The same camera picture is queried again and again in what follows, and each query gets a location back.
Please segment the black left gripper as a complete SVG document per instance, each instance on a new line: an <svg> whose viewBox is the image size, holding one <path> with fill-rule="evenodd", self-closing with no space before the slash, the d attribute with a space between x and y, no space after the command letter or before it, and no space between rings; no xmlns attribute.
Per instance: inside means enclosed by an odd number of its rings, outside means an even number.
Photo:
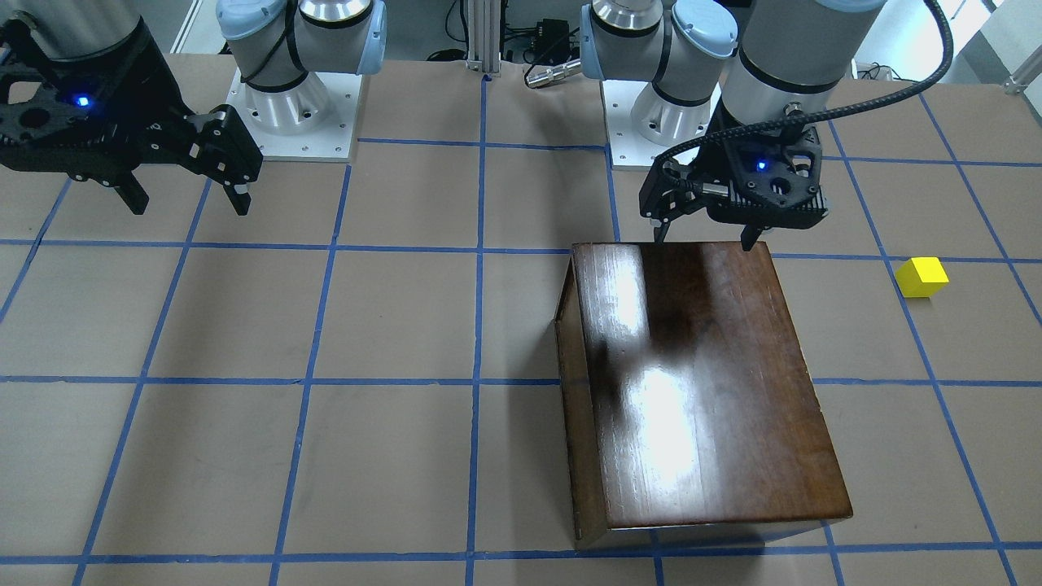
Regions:
<svg viewBox="0 0 1042 586"><path fill-rule="evenodd" d="M639 190L640 213L654 220L655 244L671 222L703 210L714 221L744 225L741 248L751 251L765 229L811 229L829 215L821 163L814 125L790 144L771 135L726 138L701 146L688 164L670 157L653 167Z"/></svg>

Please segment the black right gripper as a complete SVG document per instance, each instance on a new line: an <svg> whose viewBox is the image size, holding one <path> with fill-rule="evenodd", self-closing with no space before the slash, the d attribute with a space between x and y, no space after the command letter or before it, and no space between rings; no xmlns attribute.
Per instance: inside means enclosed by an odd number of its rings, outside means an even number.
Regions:
<svg viewBox="0 0 1042 586"><path fill-rule="evenodd" d="M193 111L144 21L84 59L48 57L23 19L7 20L2 39L11 46L2 64L5 167L107 179L135 216L150 203L134 176L139 164L197 171ZM248 215L249 185L223 190L235 214Z"/></svg>

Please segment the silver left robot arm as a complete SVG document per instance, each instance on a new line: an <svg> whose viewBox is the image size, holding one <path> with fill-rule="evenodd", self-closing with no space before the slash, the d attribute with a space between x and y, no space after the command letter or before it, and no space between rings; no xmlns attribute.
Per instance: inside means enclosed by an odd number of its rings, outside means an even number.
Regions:
<svg viewBox="0 0 1042 586"><path fill-rule="evenodd" d="M817 129L880 1L755 1L740 26L716 1L584 5L584 74L641 83L629 122L662 151L637 199L656 242L684 215L763 231L829 215Z"/></svg>

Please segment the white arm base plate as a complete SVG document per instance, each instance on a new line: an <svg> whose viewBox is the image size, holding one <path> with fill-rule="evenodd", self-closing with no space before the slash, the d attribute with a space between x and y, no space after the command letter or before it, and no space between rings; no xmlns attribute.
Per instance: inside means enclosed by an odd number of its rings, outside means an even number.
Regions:
<svg viewBox="0 0 1042 586"><path fill-rule="evenodd" d="M311 72L301 86L265 93L241 82L235 71L227 103L244 119L265 162L348 164L365 81L354 74Z"/></svg>
<svg viewBox="0 0 1042 586"><path fill-rule="evenodd" d="M715 86L708 103L667 103L650 82L604 81L604 121L615 169L647 170L663 150L706 133L720 100Z"/></svg>

